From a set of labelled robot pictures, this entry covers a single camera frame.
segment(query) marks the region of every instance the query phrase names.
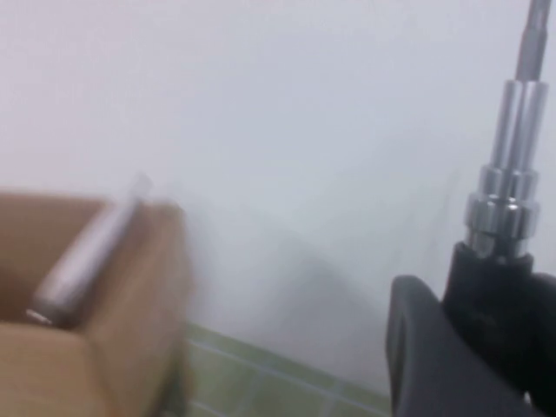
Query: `chrome metal fitting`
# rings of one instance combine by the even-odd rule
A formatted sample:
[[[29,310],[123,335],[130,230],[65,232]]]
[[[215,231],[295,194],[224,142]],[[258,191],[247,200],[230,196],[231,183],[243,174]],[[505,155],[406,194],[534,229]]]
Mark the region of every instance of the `chrome metal fitting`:
[[[480,257],[520,257],[534,234],[539,204],[532,164],[547,91],[536,81],[506,82],[491,161],[467,204],[465,243]]]

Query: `tile grout line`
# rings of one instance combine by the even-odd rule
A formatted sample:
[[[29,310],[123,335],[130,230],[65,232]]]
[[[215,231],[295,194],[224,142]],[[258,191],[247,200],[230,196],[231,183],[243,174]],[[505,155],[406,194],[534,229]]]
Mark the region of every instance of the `tile grout line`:
[[[211,407],[209,407],[209,406],[207,406],[207,405],[205,405],[201,402],[198,402],[198,401],[195,401],[195,400],[190,400],[189,404],[191,404],[193,407],[200,408],[201,410],[208,411],[209,413],[214,414],[216,417],[227,417],[226,414],[220,413],[219,411],[216,411],[213,408],[211,408]]]
[[[330,388],[330,392],[326,396],[326,400],[324,404],[322,404],[321,412],[319,413],[319,417],[328,417],[332,413],[332,409],[334,405],[338,401],[338,396],[340,395],[341,390],[344,388],[344,383],[340,380],[336,380],[332,388]]]
[[[272,358],[272,357],[267,358],[261,364],[261,369],[257,369],[257,373],[255,374],[255,376],[253,377],[253,379],[249,383],[247,391],[243,395],[242,400],[237,405],[237,408],[232,413],[232,415],[240,415],[240,413],[242,413],[242,412],[244,412],[245,410],[248,409],[248,407],[251,405],[251,403],[255,399],[255,396],[257,394],[257,388],[259,388],[259,386],[262,383],[262,380],[267,375],[264,368],[271,367],[273,364],[274,364],[274,358]]]
[[[314,385],[308,384],[305,381],[299,380],[299,379],[297,379],[293,376],[290,376],[288,374],[284,374],[283,372],[277,371],[275,369],[265,369],[261,365],[257,365],[256,363],[246,361],[245,359],[243,359],[240,356],[236,356],[235,354],[230,354],[228,352],[224,352],[223,350],[219,349],[218,347],[212,347],[212,346],[210,346],[210,345],[208,345],[204,342],[199,342],[199,341],[189,341],[189,343],[192,346],[195,346],[197,348],[207,350],[207,351],[212,352],[214,354],[219,354],[220,356],[228,357],[230,359],[233,359],[237,362],[242,363],[243,365],[245,365],[247,367],[251,367],[251,368],[256,369],[256,370],[262,370],[263,372],[266,372],[269,375],[273,375],[273,376],[276,376],[278,378],[282,378],[283,380],[293,382],[294,384],[300,385],[300,386],[305,387],[307,389],[310,389],[312,391],[316,391],[319,394],[322,394],[324,396],[330,395],[330,390],[329,389],[316,387]],[[344,397],[340,397],[340,396],[338,396],[338,398],[340,400],[342,400],[343,402],[346,402],[349,405],[356,406],[358,408],[362,408],[363,410],[368,411],[370,413],[383,415],[385,417],[389,417],[389,415],[390,415],[388,412],[385,412],[384,410],[380,410],[379,408],[375,408],[373,406],[368,406],[366,404],[360,403],[359,401],[350,400],[348,398],[344,398]]]

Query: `green tile floor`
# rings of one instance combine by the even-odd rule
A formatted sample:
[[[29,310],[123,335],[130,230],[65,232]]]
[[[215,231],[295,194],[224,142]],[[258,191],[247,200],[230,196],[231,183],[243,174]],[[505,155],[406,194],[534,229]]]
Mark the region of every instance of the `green tile floor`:
[[[188,417],[384,417],[389,400],[258,347],[188,324]]]

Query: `silver metal cylinder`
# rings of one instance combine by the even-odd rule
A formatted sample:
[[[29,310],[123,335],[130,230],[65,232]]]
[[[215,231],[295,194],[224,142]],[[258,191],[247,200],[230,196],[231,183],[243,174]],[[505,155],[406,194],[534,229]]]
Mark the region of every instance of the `silver metal cylinder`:
[[[479,256],[526,253],[539,213],[532,166],[547,91],[539,82],[506,83],[491,161],[467,204],[465,242]]]
[[[529,16],[521,38],[520,55],[515,78],[520,81],[539,80],[546,47],[546,22],[551,0],[532,0]]]
[[[26,311],[32,323],[66,326],[93,286],[133,215],[149,183],[139,177],[126,196],[109,203],[85,226],[50,270],[33,295]]]

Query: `black plastic handle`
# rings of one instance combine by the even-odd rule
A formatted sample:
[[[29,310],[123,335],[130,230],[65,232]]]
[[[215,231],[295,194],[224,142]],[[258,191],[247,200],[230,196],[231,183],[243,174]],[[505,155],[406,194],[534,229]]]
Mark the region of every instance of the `black plastic handle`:
[[[395,417],[543,415],[458,336],[417,277],[394,279],[387,359]]]
[[[533,307],[528,286],[533,257],[479,258],[455,245],[442,305],[455,331],[509,384],[531,385]]]

